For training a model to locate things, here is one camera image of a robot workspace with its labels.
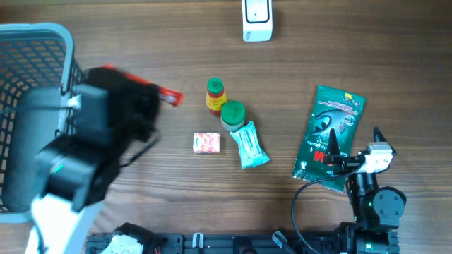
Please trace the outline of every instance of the blue plastic wrapper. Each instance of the blue plastic wrapper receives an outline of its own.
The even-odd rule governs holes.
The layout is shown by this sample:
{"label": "blue plastic wrapper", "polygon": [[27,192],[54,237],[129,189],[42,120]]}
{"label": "blue plastic wrapper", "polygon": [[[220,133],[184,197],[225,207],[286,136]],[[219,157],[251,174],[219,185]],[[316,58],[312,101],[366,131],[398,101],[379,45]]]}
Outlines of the blue plastic wrapper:
{"label": "blue plastic wrapper", "polygon": [[230,132],[239,146],[242,169],[256,167],[270,161],[257,141],[256,128],[253,121],[248,122],[236,132]]}

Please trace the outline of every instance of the jar with green lid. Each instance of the jar with green lid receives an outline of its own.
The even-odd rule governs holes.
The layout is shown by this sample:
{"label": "jar with green lid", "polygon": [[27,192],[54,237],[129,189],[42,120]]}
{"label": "jar with green lid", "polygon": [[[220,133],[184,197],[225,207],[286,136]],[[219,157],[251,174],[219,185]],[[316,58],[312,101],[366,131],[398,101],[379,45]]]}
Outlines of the jar with green lid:
{"label": "jar with green lid", "polygon": [[221,115],[221,108],[227,102],[225,89],[221,79],[213,77],[207,82],[206,104],[214,116]]}
{"label": "jar with green lid", "polygon": [[245,106],[238,101],[230,101],[221,110],[221,125],[226,131],[237,131],[245,124]]}

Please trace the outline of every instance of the wooden surface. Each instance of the wooden surface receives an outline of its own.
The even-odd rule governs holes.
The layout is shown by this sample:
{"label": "wooden surface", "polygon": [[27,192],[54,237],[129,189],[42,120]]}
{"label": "wooden surface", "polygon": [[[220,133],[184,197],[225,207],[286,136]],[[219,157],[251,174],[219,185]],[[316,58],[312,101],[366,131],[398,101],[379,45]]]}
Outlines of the wooden surface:
{"label": "wooden surface", "polygon": [[[398,150],[379,183],[408,197],[402,253],[450,253],[451,7],[379,2],[276,1],[272,40],[253,44],[242,41],[238,1],[8,7],[0,22],[61,23],[82,67],[112,63],[186,94],[180,107],[163,108],[162,140],[110,186],[92,232],[124,222],[183,233],[291,229],[290,202],[304,183],[291,173],[322,84],[367,98],[354,152],[375,125]],[[240,170],[236,142],[205,106],[214,75],[245,104],[268,164]],[[200,131],[221,133],[219,155],[192,152]],[[353,220],[345,195],[318,186],[301,194],[297,218],[318,230]],[[0,225],[0,252],[22,253],[29,228]]]}

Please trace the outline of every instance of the teal plastic bag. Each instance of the teal plastic bag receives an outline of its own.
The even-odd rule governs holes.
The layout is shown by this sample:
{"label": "teal plastic bag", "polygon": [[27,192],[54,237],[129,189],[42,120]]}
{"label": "teal plastic bag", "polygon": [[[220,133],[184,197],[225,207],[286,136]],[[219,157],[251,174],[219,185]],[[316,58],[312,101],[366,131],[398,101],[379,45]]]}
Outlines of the teal plastic bag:
{"label": "teal plastic bag", "polygon": [[[315,181],[333,175],[333,167],[323,163],[330,129],[335,130],[341,155],[350,156],[353,135],[365,102],[366,98],[351,92],[318,86],[308,127],[294,165],[294,178]],[[345,178],[320,184],[342,192]]]}
{"label": "teal plastic bag", "polygon": [[236,132],[230,132],[239,146],[242,169],[256,167],[270,160],[257,141],[256,128],[253,121],[241,127]]}

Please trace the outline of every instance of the green cap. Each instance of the green cap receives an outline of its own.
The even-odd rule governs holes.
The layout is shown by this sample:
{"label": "green cap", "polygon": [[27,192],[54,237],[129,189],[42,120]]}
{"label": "green cap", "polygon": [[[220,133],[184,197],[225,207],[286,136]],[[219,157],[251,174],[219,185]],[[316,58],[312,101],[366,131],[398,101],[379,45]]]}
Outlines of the green cap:
{"label": "green cap", "polygon": [[230,126],[239,125],[245,120],[245,106],[238,101],[230,101],[221,109],[221,119]]}
{"label": "green cap", "polygon": [[207,90],[214,95],[217,95],[223,91],[223,82],[221,79],[213,77],[207,82]]}

